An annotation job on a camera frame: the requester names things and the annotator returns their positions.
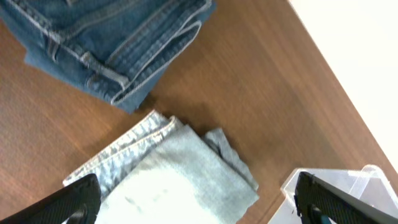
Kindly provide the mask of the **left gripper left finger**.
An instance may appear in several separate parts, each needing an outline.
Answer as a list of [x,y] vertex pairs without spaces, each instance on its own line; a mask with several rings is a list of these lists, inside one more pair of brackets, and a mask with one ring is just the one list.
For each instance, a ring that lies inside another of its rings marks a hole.
[[95,174],[43,198],[31,206],[1,220],[2,224],[91,224],[96,221],[101,205],[101,190]]

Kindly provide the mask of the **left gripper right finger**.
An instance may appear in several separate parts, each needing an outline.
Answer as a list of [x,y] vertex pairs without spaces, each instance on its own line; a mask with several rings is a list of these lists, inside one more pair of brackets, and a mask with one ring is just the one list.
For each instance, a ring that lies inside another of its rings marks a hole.
[[302,223],[382,223],[382,212],[309,172],[301,172],[294,202]]

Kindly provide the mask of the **dark blue jeans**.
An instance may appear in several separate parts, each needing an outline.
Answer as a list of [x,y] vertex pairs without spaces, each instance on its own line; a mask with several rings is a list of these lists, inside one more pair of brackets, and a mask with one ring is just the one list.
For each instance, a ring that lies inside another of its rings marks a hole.
[[2,0],[25,62],[128,113],[197,37],[214,0]]

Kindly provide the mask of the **light blue jeans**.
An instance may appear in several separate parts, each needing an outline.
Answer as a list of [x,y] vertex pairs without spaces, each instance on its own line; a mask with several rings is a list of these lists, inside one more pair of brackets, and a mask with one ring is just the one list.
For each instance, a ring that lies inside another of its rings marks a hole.
[[236,223],[258,183],[222,129],[198,136],[152,111],[63,180],[94,174],[98,223]]

